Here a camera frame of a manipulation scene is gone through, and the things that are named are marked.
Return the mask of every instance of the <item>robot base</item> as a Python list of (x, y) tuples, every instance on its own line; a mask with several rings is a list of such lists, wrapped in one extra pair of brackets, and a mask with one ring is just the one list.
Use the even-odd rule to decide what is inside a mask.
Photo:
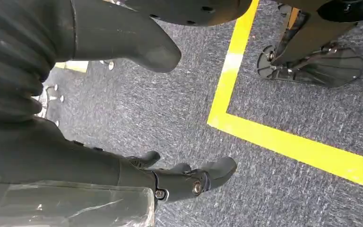
[(273, 46), (266, 47), (257, 62), (257, 72), (264, 79), (341, 87), (360, 77), (363, 59), (351, 48), (328, 48), (285, 65), (273, 65)]

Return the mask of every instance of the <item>transparent plastic guard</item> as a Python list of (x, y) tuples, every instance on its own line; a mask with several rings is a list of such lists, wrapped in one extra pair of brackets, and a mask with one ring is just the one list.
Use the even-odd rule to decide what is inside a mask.
[(153, 227), (149, 188), (0, 183), (0, 227)]

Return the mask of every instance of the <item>yellow floor tape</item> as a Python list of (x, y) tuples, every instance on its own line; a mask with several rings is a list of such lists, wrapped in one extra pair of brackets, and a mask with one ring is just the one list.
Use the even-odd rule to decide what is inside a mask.
[(296, 136), (226, 112), (259, 0), (237, 20), (208, 124), (248, 142), (363, 185), (363, 156)]

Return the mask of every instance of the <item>bolt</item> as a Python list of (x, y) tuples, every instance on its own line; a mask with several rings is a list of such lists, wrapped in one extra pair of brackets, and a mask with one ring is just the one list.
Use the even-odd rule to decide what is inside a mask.
[(162, 190), (156, 190), (155, 191), (155, 198), (159, 199), (159, 200), (163, 200), (165, 198), (165, 192)]
[(202, 191), (201, 182), (199, 182), (199, 181), (194, 182), (193, 193), (196, 195), (199, 195), (199, 194), (201, 194), (201, 191)]
[(268, 61), (272, 61), (275, 56), (275, 53), (273, 51), (271, 51), (269, 53), (266, 53), (265, 56), (267, 57)]

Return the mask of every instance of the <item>black rubber foot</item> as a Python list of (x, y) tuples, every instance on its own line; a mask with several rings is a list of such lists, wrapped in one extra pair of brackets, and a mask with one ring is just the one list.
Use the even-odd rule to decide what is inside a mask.
[(341, 87), (360, 77), (363, 60), (350, 48), (337, 49), (297, 70), (271, 64), (273, 46), (266, 47), (257, 62), (257, 73), (264, 79), (277, 79), (324, 87)]

